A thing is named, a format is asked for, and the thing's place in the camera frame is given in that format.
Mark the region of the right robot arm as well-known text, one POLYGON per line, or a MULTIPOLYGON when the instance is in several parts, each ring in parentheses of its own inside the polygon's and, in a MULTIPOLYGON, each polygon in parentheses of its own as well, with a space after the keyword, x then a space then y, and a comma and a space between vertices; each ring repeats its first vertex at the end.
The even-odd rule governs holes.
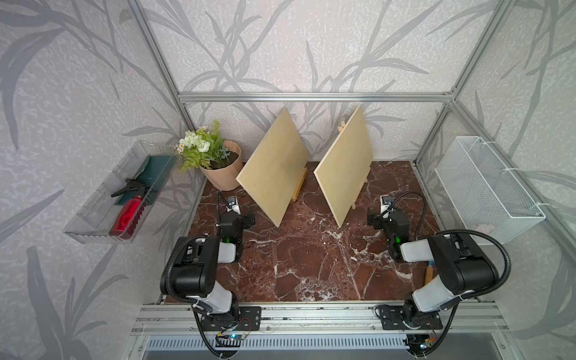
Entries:
POLYGON ((402 211, 369 212, 367 224, 383 230, 388 250, 400 263, 432 262, 436 274, 422 288, 408 295, 394 311, 407 323, 423 322, 439 311, 453 309, 466 299, 499 289, 512 273, 508 251, 495 238, 470 229, 450 229, 409 239, 410 224, 402 211), (500 252, 503 270, 499 271, 475 238, 491 243, 500 252))

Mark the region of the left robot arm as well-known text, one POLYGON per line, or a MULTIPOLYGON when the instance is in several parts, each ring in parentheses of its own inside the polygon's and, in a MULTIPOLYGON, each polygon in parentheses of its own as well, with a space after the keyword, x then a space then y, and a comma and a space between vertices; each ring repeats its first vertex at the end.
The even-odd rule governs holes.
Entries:
POLYGON ((244 231, 255 223, 252 214, 230 210, 220 216, 216 235, 179 238, 160 278, 161 293, 188 303, 200 316, 237 321, 238 301, 218 283, 217 271, 220 264, 240 261, 244 231))

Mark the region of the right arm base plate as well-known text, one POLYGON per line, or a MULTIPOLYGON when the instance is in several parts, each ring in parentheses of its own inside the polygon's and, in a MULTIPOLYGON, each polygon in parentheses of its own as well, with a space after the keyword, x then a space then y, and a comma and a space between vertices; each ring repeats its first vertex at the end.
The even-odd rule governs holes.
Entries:
POLYGON ((411 304, 380 304, 374 308, 384 330, 442 330, 438 311, 425 313, 411 304))

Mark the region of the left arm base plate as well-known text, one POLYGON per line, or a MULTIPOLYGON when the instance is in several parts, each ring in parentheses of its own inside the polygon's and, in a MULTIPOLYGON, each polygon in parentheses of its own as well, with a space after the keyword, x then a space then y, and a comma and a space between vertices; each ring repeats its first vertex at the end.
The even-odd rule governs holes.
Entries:
POLYGON ((203 331, 222 331, 234 328, 239 331, 258 331, 262 319, 260 306, 233 307, 226 313, 202 315, 200 324, 203 331))

